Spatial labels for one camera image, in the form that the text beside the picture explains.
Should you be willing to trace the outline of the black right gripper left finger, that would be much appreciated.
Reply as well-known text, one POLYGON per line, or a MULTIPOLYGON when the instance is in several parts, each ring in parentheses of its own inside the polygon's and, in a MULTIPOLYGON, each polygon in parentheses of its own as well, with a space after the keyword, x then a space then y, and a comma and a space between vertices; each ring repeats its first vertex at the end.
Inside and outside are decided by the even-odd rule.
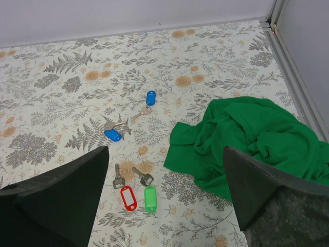
POLYGON ((87 246, 107 174, 100 146, 1 189, 1 246, 87 246))

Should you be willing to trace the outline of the red tag key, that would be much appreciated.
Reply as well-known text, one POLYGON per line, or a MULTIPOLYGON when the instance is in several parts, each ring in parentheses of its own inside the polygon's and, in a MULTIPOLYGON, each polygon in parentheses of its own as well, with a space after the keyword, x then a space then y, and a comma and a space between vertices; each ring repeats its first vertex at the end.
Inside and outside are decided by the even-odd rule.
POLYGON ((120 175, 119 165, 115 164, 115 178, 113 188, 120 190, 124 207, 127 211, 134 211, 137 208, 137 201, 131 187, 125 184, 125 179, 120 175))

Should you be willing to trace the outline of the green tag key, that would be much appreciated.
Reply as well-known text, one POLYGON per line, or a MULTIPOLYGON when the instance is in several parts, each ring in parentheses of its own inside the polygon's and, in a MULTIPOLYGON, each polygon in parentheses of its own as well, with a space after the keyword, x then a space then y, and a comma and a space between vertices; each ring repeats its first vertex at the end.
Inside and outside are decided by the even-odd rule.
POLYGON ((145 210, 153 214, 157 211, 157 192, 156 188, 152 186, 154 178, 149 174, 140 172, 137 168, 133 167, 132 170, 138 174, 140 178, 140 184, 144 186, 144 207, 145 210))

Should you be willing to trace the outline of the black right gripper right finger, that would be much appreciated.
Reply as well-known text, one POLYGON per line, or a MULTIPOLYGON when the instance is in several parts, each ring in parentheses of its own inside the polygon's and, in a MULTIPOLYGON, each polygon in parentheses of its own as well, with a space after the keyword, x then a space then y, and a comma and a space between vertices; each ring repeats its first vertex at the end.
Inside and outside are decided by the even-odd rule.
POLYGON ((328 187, 226 147, 223 163, 248 246, 328 246, 328 187))

